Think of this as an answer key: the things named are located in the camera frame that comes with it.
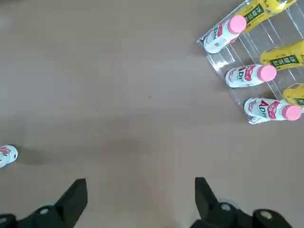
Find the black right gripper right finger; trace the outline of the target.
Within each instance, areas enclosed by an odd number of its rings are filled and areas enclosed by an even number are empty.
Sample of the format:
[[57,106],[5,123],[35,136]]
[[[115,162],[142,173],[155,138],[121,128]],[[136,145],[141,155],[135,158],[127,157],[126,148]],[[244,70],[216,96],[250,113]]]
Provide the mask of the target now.
[[220,202],[203,177],[195,178],[195,203],[200,215],[192,228],[291,228],[278,212],[256,209],[246,214],[228,202]]

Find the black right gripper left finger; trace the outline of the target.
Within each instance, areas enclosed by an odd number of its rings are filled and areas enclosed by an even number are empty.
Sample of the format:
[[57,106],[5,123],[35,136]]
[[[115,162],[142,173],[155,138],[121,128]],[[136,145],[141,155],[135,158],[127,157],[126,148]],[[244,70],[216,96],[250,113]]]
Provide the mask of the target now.
[[87,206],[87,182],[77,179],[53,205],[45,205],[18,220],[14,214],[1,214],[2,228],[73,228]]

